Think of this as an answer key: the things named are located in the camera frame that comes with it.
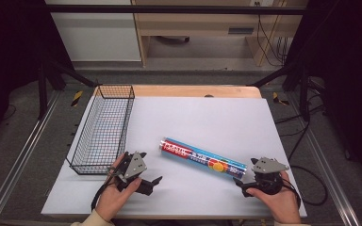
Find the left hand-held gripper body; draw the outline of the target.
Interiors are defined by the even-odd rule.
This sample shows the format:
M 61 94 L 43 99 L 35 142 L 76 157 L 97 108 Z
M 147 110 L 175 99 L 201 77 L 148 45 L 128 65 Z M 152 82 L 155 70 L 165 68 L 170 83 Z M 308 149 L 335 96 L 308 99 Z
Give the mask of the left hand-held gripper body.
M 125 189 L 145 170 L 147 170 L 147 167 L 139 152 L 135 152 L 132 154 L 126 152 L 124 154 L 123 160 L 117 166 L 117 188 L 119 190 Z

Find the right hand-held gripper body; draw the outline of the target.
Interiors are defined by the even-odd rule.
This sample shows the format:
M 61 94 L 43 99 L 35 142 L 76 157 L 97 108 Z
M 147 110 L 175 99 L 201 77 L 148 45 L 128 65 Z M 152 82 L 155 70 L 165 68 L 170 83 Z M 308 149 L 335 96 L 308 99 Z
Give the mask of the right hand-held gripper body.
M 276 159 L 261 157 L 252 166 L 252 171 L 255 174 L 255 188 L 268 195 L 277 194 L 284 184 L 280 172 L 285 170 L 289 170 L 289 166 L 278 162 Z

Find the black wire basket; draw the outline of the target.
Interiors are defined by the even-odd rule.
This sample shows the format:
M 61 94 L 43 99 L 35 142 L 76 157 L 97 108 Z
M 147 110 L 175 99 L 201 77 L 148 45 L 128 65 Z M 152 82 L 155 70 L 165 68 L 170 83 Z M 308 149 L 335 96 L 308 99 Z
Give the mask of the black wire basket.
M 131 85 L 101 85 L 95 89 L 67 157 L 76 174 L 105 174 L 124 152 L 134 100 Z

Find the colourful printed tube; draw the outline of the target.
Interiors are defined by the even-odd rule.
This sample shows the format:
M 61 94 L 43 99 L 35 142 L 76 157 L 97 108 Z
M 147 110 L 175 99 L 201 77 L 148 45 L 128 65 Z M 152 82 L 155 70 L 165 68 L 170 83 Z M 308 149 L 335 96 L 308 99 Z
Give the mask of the colourful printed tube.
M 241 179 L 247 170 L 247 166 L 243 163 L 190 146 L 169 137 L 164 137 L 160 141 L 159 147 L 162 152 L 170 153 L 219 173 L 236 177 L 237 179 Z

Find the person's left hand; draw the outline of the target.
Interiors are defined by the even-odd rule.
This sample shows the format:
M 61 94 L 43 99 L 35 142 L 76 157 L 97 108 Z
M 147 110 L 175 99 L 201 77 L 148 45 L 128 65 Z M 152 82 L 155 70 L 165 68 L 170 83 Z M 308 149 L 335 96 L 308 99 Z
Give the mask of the person's left hand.
M 141 183 L 141 178 L 136 178 L 123 191 L 119 191 L 114 183 L 114 179 L 110 176 L 106 179 L 107 187 L 102 192 L 95 212 L 107 222 L 116 217 L 117 213 L 122 209 L 128 199 L 136 192 Z

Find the person's right hand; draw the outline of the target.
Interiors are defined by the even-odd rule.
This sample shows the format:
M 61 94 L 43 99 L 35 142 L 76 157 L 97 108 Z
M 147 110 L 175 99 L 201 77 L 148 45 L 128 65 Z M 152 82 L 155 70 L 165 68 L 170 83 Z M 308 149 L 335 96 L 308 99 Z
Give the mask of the person's right hand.
M 256 188 L 249 188 L 248 192 L 267 205 L 273 220 L 281 223 L 302 223 L 297 198 L 290 189 L 283 187 L 275 195 L 268 195 Z

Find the white table mat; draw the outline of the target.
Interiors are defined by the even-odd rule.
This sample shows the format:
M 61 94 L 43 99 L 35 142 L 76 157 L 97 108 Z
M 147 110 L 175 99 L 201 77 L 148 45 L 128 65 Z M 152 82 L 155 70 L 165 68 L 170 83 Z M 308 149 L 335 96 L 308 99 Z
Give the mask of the white table mat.
M 162 153 L 169 137 L 249 164 L 260 157 L 282 164 L 287 157 L 268 103 L 262 98 L 138 97 L 127 126 L 125 148 L 144 152 L 142 178 L 158 179 L 151 195 L 133 194 L 120 218 L 267 218 L 270 210 L 246 198 L 223 173 Z

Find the yellow black tape marker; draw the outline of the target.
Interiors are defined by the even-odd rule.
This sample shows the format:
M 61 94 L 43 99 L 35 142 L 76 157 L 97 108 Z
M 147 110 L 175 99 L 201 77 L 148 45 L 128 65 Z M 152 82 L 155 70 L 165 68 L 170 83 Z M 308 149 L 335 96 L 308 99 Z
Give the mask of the yellow black tape marker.
M 82 94 L 83 94 L 82 90 L 79 90 L 76 92 L 76 94 L 74 95 L 74 98 L 72 100 L 71 106 L 77 106 Z
M 289 101 L 280 100 L 277 92 L 272 93 L 273 102 L 280 105 L 289 105 Z

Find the black metal stand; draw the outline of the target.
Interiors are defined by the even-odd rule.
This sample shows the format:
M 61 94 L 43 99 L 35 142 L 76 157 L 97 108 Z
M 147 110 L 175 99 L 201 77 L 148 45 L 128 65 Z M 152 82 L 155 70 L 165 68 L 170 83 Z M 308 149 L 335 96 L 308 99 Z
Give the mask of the black metal stand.
M 308 69 L 303 62 L 292 61 L 286 66 L 283 66 L 279 70 L 271 73 L 270 75 L 250 84 L 250 87 L 261 88 L 265 84 L 271 82 L 275 78 L 278 78 L 282 75 L 286 76 L 285 81 L 283 82 L 282 88 L 284 91 L 293 91 L 297 86 L 299 86 L 299 113 L 303 116 L 304 121 L 310 120 L 310 114 L 308 109 Z
M 82 84 L 90 88 L 94 88 L 97 86 L 96 82 L 92 82 L 90 79 L 77 73 L 74 69 L 66 67 L 57 61 L 47 60 L 43 62 L 38 68 L 38 86 L 40 101 L 40 112 L 38 116 L 39 120 L 41 120 L 48 111 L 46 81 L 50 82 L 54 90 L 62 90 L 66 86 L 66 83 L 61 77 L 63 74 L 71 76 L 73 79 L 81 82 Z

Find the white cabinet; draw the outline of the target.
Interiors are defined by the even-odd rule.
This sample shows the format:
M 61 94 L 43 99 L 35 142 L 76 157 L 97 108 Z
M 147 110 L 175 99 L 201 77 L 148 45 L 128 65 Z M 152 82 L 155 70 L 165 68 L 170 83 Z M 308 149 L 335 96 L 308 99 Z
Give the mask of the white cabinet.
M 71 61 L 141 61 L 132 13 L 52 13 Z

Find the black curtain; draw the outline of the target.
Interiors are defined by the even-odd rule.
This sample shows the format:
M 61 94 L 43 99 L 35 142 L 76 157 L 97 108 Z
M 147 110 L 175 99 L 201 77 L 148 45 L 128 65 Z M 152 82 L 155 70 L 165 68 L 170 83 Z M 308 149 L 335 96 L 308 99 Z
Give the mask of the black curtain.
M 325 82 L 325 103 L 342 142 L 362 165 L 362 0 L 308 0 L 288 60 L 303 51 L 304 65 Z
M 43 68 L 48 81 L 63 89 L 61 72 L 42 63 L 42 55 L 71 69 L 73 64 L 45 0 L 0 0 L 0 121 L 15 89 L 38 79 Z

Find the light wooden desk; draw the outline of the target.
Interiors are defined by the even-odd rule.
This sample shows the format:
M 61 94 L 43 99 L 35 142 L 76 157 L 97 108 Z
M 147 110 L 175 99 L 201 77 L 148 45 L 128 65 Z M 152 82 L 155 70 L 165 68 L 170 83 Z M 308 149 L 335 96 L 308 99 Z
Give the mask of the light wooden desk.
M 217 6 L 303 8 L 308 0 L 131 0 L 134 6 Z M 142 37 L 237 36 L 248 42 L 255 65 L 271 55 L 275 38 L 292 39 L 300 15 L 137 13 Z

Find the aluminium floor rail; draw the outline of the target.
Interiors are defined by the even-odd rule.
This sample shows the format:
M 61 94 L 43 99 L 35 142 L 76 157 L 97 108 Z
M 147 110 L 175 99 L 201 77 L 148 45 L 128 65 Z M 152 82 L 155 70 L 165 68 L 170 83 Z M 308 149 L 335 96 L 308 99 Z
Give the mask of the aluminium floor rail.
M 23 170 L 28 162 L 29 157 L 33 154 L 36 145 L 38 144 L 42 133 L 49 122 L 52 113 L 54 112 L 61 92 L 54 90 L 48 102 L 47 110 L 44 115 L 37 120 L 31 134 L 28 136 L 24 147 L 21 149 L 16 161 L 12 165 L 5 181 L 0 187 L 0 215 L 7 204 L 7 201 L 18 183 Z
M 304 205 L 308 208 L 308 219 L 314 223 L 325 222 L 329 214 L 338 214 L 339 226 L 360 226 L 359 220 L 353 210 L 337 176 L 335 175 L 331 164 L 326 159 L 320 143 L 310 128 L 311 121 L 298 119 L 298 122 L 304 128 L 301 137 L 308 151 L 308 158 L 311 164 L 301 164 L 303 170 L 313 170 L 317 176 L 317 183 L 320 183 L 325 191 L 322 205 L 309 204 L 307 202 L 308 194 L 304 194 Z

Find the black metal frame bar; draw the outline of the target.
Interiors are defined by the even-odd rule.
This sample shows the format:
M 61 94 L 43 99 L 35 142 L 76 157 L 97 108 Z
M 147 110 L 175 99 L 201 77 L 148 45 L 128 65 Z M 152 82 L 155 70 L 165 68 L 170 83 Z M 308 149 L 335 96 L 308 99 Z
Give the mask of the black metal frame bar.
M 128 6 L 48 5 L 50 12 L 64 13 L 175 13 L 175 14 L 260 14 L 305 15 L 306 8 L 217 7 L 217 6 Z

